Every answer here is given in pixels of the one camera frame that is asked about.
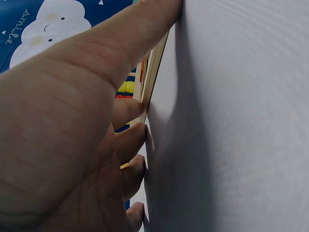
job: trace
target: colorful beads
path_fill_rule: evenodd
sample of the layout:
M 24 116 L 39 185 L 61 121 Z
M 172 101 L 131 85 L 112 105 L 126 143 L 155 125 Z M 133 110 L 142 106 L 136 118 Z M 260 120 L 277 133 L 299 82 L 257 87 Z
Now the colorful beads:
M 120 93 L 133 93 L 134 92 L 134 82 L 125 81 L 118 89 Z

